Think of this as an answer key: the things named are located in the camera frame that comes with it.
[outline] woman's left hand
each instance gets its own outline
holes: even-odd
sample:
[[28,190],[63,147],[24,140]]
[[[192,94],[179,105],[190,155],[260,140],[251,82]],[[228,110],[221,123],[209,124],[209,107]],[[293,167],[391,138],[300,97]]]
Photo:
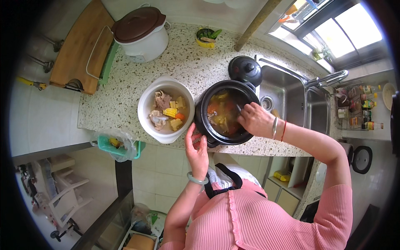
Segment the woman's left hand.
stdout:
[[193,134],[196,125],[192,123],[185,136],[186,156],[192,167],[192,175],[198,180],[204,180],[208,170],[207,137],[200,133]]

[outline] wooden cutting board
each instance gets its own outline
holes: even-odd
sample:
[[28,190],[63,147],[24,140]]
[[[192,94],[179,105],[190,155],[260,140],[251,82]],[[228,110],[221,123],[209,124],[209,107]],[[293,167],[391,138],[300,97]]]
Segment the wooden cutting board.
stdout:
[[[50,84],[64,88],[73,79],[83,86],[82,93],[94,94],[98,79],[86,73],[90,53],[104,26],[114,24],[100,0],[92,0],[78,17],[57,56],[50,76]],[[114,39],[108,28],[104,28],[93,51],[88,72],[99,77],[108,49]]]

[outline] granite countertop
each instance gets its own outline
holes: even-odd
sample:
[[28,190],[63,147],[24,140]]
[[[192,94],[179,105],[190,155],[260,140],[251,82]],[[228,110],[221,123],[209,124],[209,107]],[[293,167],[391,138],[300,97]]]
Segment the granite countertop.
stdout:
[[[253,58],[254,55],[260,54],[310,79],[319,76],[310,66],[307,65],[305,68],[305,63],[301,66],[298,58],[290,59],[291,55],[287,52],[259,39],[253,38],[240,52],[235,51],[233,46],[239,34],[232,32],[223,31],[217,39],[215,48],[202,48],[195,42],[195,32],[198,27],[173,23],[172,29],[168,32],[168,47],[159,58],[147,63],[131,62],[119,47],[108,83],[99,86],[92,96],[82,95],[78,127],[95,131],[118,128],[130,132],[143,142],[161,145],[144,131],[137,117],[138,101],[144,90],[158,77],[170,76],[185,84],[197,101],[200,94],[214,83],[229,79],[228,63],[235,56],[246,55]],[[331,118],[330,136],[339,138],[340,134],[336,131],[336,127],[332,126],[333,124]],[[184,134],[168,145],[184,148]],[[253,137],[237,146],[220,145],[209,151],[259,156],[310,156],[290,144],[260,137]]]

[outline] sink drain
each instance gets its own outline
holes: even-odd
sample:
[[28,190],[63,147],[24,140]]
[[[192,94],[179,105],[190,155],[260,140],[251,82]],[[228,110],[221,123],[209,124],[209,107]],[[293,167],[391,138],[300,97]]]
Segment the sink drain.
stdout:
[[269,96],[263,96],[260,99],[260,103],[261,103],[261,106],[268,112],[271,112],[271,110],[273,110],[273,108],[274,108],[274,101]]

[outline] pink knit top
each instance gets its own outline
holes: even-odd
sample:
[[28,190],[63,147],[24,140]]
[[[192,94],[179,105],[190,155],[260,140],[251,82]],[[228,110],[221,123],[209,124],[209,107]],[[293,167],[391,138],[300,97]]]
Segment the pink knit top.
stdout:
[[[220,189],[215,182],[214,190]],[[352,189],[337,185],[323,191],[314,223],[295,220],[243,179],[241,189],[211,200],[203,191],[192,211],[186,242],[167,242],[160,250],[344,249],[352,226]]]

